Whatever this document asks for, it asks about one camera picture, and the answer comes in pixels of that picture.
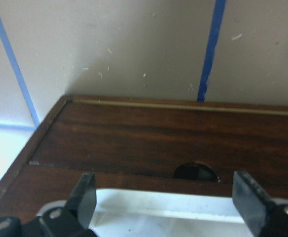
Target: wooden panel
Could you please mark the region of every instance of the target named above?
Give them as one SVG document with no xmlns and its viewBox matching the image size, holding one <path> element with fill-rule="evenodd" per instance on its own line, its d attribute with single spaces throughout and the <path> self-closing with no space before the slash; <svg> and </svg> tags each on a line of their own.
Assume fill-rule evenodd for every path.
<svg viewBox="0 0 288 237">
<path fill-rule="evenodd" d="M 30 162 L 171 178 L 196 160 L 226 184 L 246 170 L 264 186 L 288 187 L 288 113 L 191 103 L 67 103 Z"/>
<path fill-rule="evenodd" d="M 5 190 L 0 216 L 17 216 L 23 223 L 32 220 L 46 203 L 68 199 L 83 170 L 27 165 Z M 232 186 L 223 183 L 167 179 L 140 175 L 95 172 L 97 188 L 123 188 L 170 193 L 231 197 Z M 267 187 L 270 195 L 288 198 L 285 188 Z"/>
</svg>

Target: circular hole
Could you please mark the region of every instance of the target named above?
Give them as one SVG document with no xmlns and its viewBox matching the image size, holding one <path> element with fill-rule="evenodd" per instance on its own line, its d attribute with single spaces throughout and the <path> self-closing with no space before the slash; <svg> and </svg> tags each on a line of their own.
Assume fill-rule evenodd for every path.
<svg viewBox="0 0 288 237">
<path fill-rule="evenodd" d="M 180 165 L 174 172 L 174 178 L 200 181 L 218 182 L 219 178 L 208 166 L 200 163 L 189 162 Z"/>
</svg>

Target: wooden edge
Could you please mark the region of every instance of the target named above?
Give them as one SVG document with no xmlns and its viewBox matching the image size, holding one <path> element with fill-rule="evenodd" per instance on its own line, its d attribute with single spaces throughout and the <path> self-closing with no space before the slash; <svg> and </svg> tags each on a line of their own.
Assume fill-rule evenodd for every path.
<svg viewBox="0 0 288 237">
<path fill-rule="evenodd" d="M 20 218 L 22 223 L 31 221 L 43 205 L 51 201 L 68 199 L 72 189 L 85 172 L 87 171 L 25 165 L 2 198 L 0 217 L 12 215 Z M 232 184 L 111 172 L 88 171 L 88 173 L 95 174 L 97 189 L 232 197 Z M 266 191 L 271 197 L 288 199 L 288 187 L 269 186 L 266 187 Z M 9 201 L 16 204 L 17 208 L 11 206 Z"/>
<path fill-rule="evenodd" d="M 8 171 L 4 174 L 2 179 L 0 180 L 0 200 L 2 196 L 5 194 L 9 185 L 14 181 L 14 179 L 19 174 L 21 168 L 28 163 L 31 159 L 32 155 L 35 153 L 38 145 L 46 136 L 47 132 L 50 129 L 51 124 L 58 116 L 58 114 L 62 111 L 63 107 L 66 105 L 68 101 L 72 99 L 71 96 L 62 96 L 58 102 L 53 106 L 50 112 L 47 114 L 43 122 L 37 128 L 37 130 L 33 133 L 32 137 L 27 142 L 26 146 L 22 149 L 20 154 L 17 156 L 15 161 L 11 164 Z"/>
<path fill-rule="evenodd" d="M 86 103 L 107 106 L 182 109 L 207 112 L 288 116 L 287 106 L 264 106 L 249 104 L 196 102 L 187 100 L 141 99 L 133 97 L 104 97 L 84 95 L 72 95 L 72 101 L 74 103 Z"/>
</svg>

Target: blue tape strip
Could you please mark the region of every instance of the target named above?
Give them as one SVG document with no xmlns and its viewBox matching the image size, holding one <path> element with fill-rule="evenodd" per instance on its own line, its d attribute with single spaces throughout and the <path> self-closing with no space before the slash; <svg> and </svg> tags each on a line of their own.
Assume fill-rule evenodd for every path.
<svg viewBox="0 0 288 237">
<path fill-rule="evenodd" d="M 9 58 L 9 61 L 10 61 L 10 64 L 12 66 L 12 69 L 13 69 L 13 71 L 15 73 L 15 76 L 17 78 L 17 81 L 18 81 L 18 84 L 20 86 L 21 92 L 22 92 L 22 94 L 23 94 L 23 96 L 24 96 L 24 98 L 26 100 L 26 103 L 27 103 L 28 109 L 30 111 L 31 117 L 32 117 L 35 125 L 39 126 L 40 121 L 39 121 L 39 118 L 38 118 L 38 116 L 36 114 L 36 109 L 35 109 L 35 107 L 33 105 L 32 100 L 31 100 L 31 97 L 30 97 L 29 91 L 27 89 L 25 80 L 24 80 L 24 78 L 23 78 L 23 76 L 21 74 L 19 65 L 17 63 L 15 54 L 14 54 L 12 48 L 11 48 L 8 36 L 6 34 L 6 31 L 5 31 L 5 28 L 4 28 L 3 24 L 1 22 L 1 19 L 0 19 L 0 39 L 1 39 L 2 45 L 5 48 L 6 54 L 7 54 L 8 58 Z"/>
<path fill-rule="evenodd" d="M 216 0 L 213 11 L 210 35 L 207 45 L 207 51 L 203 63 L 203 70 L 201 74 L 201 81 L 198 91 L 197 101 L 204 101 L 208 89 L 209 75 L 212 70 L 215 47 L 218 40 L 219 31 L 222 25 L 223 14 L 225 10 L 226 0 Z"/>
<path fill-rule="evenodd" d="M 19 126 L 19 125 L 9 125 L 9 124 L 0 124 L 0 128 L 4 129 L 13 129 L 13 130 L 23 130 L 23 131 L 35 131 L 36 127 L 31 126 Z"/>
</svg>

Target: dark wood surface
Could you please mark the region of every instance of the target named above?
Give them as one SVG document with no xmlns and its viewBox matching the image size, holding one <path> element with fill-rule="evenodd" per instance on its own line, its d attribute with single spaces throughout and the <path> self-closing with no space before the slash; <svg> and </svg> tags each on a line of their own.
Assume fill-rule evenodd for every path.
<svg viewBox="0 0 288 237">
<path fill-rule="evenodd" d="M 174 179 L 191 161 L 221 182 Z M 230 197 L 235 170 L 288 198 L 288 107 L 65 96 L 0 181 L 0 216 L 31 220 L 83 172 L 99 188 Z"/>
</svg>

